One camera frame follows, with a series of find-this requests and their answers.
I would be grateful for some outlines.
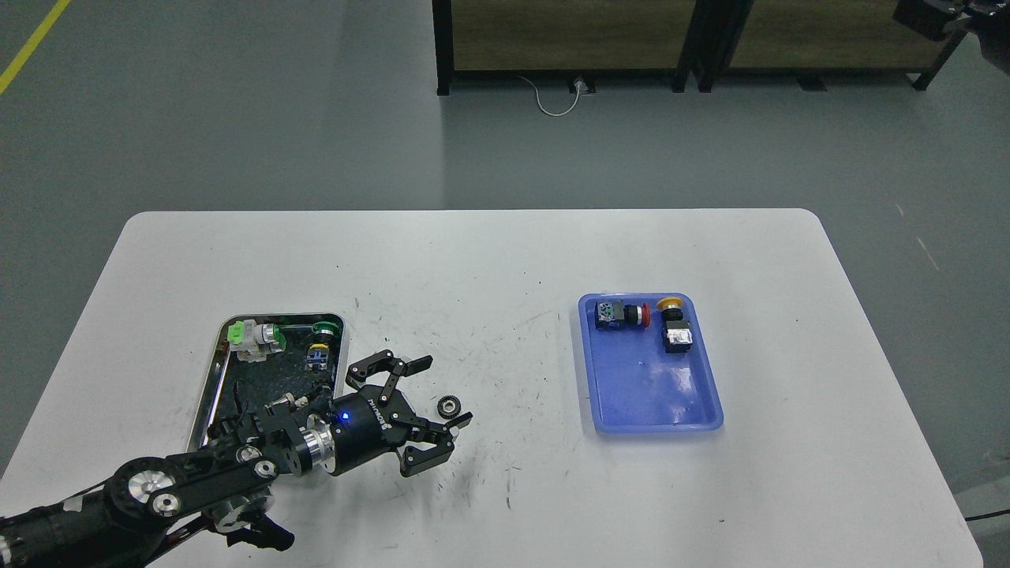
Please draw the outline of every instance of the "black cable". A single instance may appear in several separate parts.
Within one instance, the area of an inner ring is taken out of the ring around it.
[[[148,558],[144,562],[154,562],[158,560],[165,553],[185,543],[186,541],[190,540],[190,538],[196,536],[197,533],[200,533],[201,531],[204,530],[209,530],[212,527],[213,524],[209,518],[207,518],[202,514],[200,516],[197,516],[196,518],[190,520],[183,527],[180,527],[178,530],[166,535],[165,538],[162,539],[162,544],[158,545],[158,548],[155,549],[155,552],[150,555],[150,558]]]
[[[994,510],[993,512],[987,512],[986,514],[976,514],[975,516],[966,516],[965,520],[982,520],[983,518],[992,518],[994,516],[1000,516],[1003,514],[1010,514],[1010,508],[1005,508],[1003,510]]]
[[[231,396],[233,396],[235,399],[235,412],[237,412],[239,415],[244,414],[245,410],[249,409],[248,400],[245,401],[245,404],[242,404],[242,398],[241,396],[238,395],[238,383],[244,381],[242,381],[241,379],[235,379],[235,382],[231,383]]]
[[[95,483],[91,487],[88,487],[87,489],[81,489],[77,493],[74,493],[73,495],[67,497],[67,499],[73,499],[74,497],[78,497],[78,496],[90,493],[90,492],[94,491],[95,489],[98,489],[102,485],[105,485],[106,481],[107,481],[106,479],[103,479],[103,480],[99,481],[98,483]]]

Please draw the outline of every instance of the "wooden cabinet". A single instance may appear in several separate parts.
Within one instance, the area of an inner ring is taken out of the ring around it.
[[[716,0],[699,87],[727,74],[914,73],[924,89],[964,37],[931,41],[892,18],[896,0]]]
[[[919,74],[965,36],[931,41],[897,0],[432,0],[438,94],[462,76],[653,73],[683,91],[727,74]]]
[[[438,92],[453,77],[528,71],[658,72],[675,87],[707,0],[433,0]]]

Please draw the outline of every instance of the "metal tray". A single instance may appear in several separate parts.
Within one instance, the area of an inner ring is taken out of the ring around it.
[[[260,363],[239,361],[228,351],[227,342],[227,327],[236,319],[285,325],[287,349]],[[330,350],[329,368],[323,375],[333,388],[334,396],[338,396],[343,386],[343,382],[337,380],[340,376],[338,371],[347,349],[346,328],[340,316],[334,313],[272,313],[229,317],[214,339],[213,357],[193,419],[187,451],[206,446],[207,427],[219,416],[234,414],[256,405],[263,406],[286,392],[297,396],[311,390],[320,373],[305,370],[305,353],[309,347],[311,326],[319,321],[330,321],[340,329]]]

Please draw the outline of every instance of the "gear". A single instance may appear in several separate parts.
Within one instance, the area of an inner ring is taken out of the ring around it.
[[[438,399],[438,415],[446,420],[459,416],[462,409],[463,404],[460,403],[460,399],[451,394]]]

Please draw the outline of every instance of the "screw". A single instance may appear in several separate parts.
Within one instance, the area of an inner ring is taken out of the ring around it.
[[[251,462],[252,460],[259,458],[262,455],[263,453],[260,452],[260,450],[257,450],[251,446],[242,446],[241,448],[238,449],[238,452],[235,454],[235,459],[238,460],[239,463],[245,463],[245,462]]]
[[[270,460],[264,460],[256,465],[256,474],[264,479],[270,479],[274,477],[277,473],[277,469],[274,466],[274,462]]]
[[[150,508],[161,516],[175,516],[182,507],[179,497],[172,493],[163,493],[150,505]]]

